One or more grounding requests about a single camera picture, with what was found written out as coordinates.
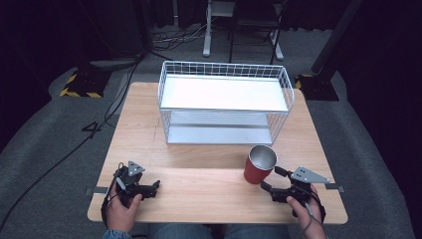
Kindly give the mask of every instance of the jeans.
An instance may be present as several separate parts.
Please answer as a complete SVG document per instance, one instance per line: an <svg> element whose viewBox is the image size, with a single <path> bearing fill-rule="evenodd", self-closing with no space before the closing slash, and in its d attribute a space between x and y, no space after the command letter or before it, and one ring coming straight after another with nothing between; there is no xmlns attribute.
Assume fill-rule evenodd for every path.
<svg viewBox="0 0 422 239"><path fill-rule="evenodd" d="M148 225L148 239L212 239L210 230L202 224L152 223ZM289 229L283 225L229 224L225 239L286 239Z"/></svg>

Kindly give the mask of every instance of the black base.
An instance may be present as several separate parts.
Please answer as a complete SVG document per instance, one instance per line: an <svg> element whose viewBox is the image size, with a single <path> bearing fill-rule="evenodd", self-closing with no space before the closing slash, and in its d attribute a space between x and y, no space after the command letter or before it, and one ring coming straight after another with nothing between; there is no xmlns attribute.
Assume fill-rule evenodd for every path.
<svg viewBox="0 0 422 239"><path fill-rule="evenodd" d="M111 72L100 70L74 71L61 96L102 98L110 76Z"/></svg>
<svg viewBox="0 0 422 239"><path fill-rule="evenodd" d="M318 76L298 75L295 84L307 101L338 102L337 93L330 81L320 81Z"/></svg>

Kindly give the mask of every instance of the gray carpet floor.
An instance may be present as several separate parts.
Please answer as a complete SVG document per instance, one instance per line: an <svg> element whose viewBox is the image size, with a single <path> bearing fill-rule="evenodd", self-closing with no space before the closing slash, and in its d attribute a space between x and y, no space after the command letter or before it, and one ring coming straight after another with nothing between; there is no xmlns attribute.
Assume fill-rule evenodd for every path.
<svg viewBox="0 0 422 239"><path fill-rule="evenodd" d="M283 32L280 40L291 80L308 74L330 31ZM211 56L202 57L203 39L184 43L174 50L157 52L176 61L228 61L227 32L213 34ZM235 63L267 64L269 53L247 55L240 49ZM136 68L132 81L157 82L164 59L148 54ZM3 219L24 191L54 164L76 148L89 132L82 128L103 122L108 107L127 79L128 70L112 73L102 99L60 97L74 69L50 85L52 100L35 113L10 140L0 155L0 218ZM348 214L343 225L325 225L330 238L414 238L407 207L396 182L385 166L370 135L347 102L339 74L332 83L339 102L307 102L323 150ZM116 125L119 109L109 123ZM39 181L12 211L0 238L101 238L105 227L87 217L91 198L87 189L96 186L114 127L105 124L78 150ZM298 225L289 226L297 238ZM133 233L145 233L136 224Z"/></svg>

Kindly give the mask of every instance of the hand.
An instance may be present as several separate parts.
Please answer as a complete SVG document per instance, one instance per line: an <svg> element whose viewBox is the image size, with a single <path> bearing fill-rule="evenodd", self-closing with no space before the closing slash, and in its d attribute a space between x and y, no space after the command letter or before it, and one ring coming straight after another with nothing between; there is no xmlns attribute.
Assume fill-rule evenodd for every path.
<svg viewBox="0 0 422 239"><path fill-rule="evenodd" d="M317 195L317 190L311 185L311 190ZM320 211L317 202L311 198L308 202L311 210L314 213L314 217L310 217L307 209L304 208L295 198L292 196L287 197L287 201L289 205L295 210L296 214L298 214L298 221L301 225L302 229L305 230L305 238L307 239L325 239L325 232L323 231L321 220L320 220Z"/></svg>
<svg viewBox="0 0 422 239"><path fill-rule="evenodd" d="M106 209L107 227L108 230L117 230L128 233L134 225L134 218L140 201L142 200L142 195L137 194L131 202L129 202L129 207L126 208L121 204L120 196L117 195L115 188L116 184L112 186L109 193L111 201Z"/></svg>

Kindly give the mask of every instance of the person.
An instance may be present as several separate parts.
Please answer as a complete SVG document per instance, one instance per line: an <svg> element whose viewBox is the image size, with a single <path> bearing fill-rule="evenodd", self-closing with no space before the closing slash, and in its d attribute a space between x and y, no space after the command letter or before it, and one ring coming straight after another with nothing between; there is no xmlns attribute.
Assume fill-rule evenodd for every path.
<svg viewBox="0 0 422 239"><path fill-rule="evenodd" d="M311 186L313 192L317 195L317 190ZM115 191L115 185L112 187L109 202L106 210L106 222L108 230L103 239L131 239L129 235L135 221L136 211L140 205L142 196L136 195L129 207L121 204L119 195ZM303 236L306 239L325 239L327 238L321 224L321 215L317 202L311 198L309 206L310 213L295 198L287 197L288 204L298 215L298 221L303 229ZM289 230L286 226L267 225L267 224L229 224L226 229L225 239L240 238L289 238ZM204 238L212 239L210 230L202 224L183 224L183 223L152 223L148 227L149 239L160 238Z"/></svg>

